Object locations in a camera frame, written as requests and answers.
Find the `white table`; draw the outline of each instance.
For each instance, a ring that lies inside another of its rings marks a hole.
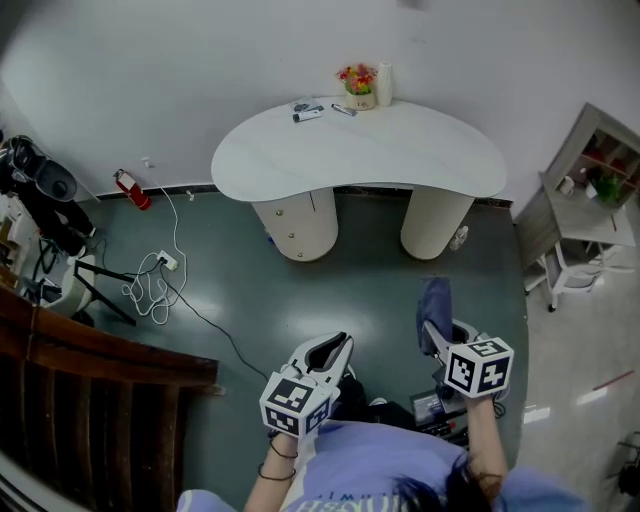
[[[220,143],[211,175],[220,191],[251,202],[276,246],[312,261],[335,244],[333,187],[414,185],[401,241],[418,259],[437,257],[475,197],[506,182],[496,147],[471,126],[425,107],[395,101],[350,117],[320,98],[323,117],[294,123],[288,105],[245,121]],[[363,228],[375,229],[375,226]]]

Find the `wrist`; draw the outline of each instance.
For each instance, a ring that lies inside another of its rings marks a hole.
[[[285,457],[295,457],[298,454],[298,440],[287,434],[278,434],[272,440],[272,446]]]
[[[467,410],[468,409],[478,409],[478,408],[484,408],[484,407],[489,407],[491,406],[491,408],[493,408],[493,399],[491,397],[491,395],[485,395],[485,396],[481,396],[478,398],[471,398],[468,396],[464,396],[464,403],[467,406]]]

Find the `flower pot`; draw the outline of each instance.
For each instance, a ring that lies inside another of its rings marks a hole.
[[[372,92],[369,94],[351,94],[347,91],[347,108],[353,110],[370,110],[376,106],[376,98]]]

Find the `table leg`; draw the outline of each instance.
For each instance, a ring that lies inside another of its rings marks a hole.
[[[317,260],[338,239],[332,188],[252,204],[278,250],[289,259]]]
[[[416,186],[404,218],[400,241],[414,258],[437,258],[473,203],[473,197]]]

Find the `bracelet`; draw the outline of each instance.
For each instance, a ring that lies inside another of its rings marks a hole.
[[[264,466],[264,462],[258,467],[258,475],[260,476],[260,478],[264,478],[265,480],[273,480],[274,482],[285,482],[286,480],[291,480],[294,476],[296,476],[295,468],[293,468],[293,473],[291,473],[291,475],[284,478],[271,478],[270,476],[264,476],[262,474],[262,466]]]
[[[276,452],[278,455],[280,455],[280,457],[282,457],[283,459],[295,459],[295,458],[297,458],[297,457],[298,457],[298,452],[296,452],[296,454],[295,454],[293,457],[291,457],[291,456],[289,456],[289,455],[283,455],[282,453],[280,453],[278,450],[276,450],[276,447],[275,447],[275,446],[273,446],[273,439],[270,439],[270,440],[269,440],[269,445],[271,446],[271,449],[272,449],[274,452]]]

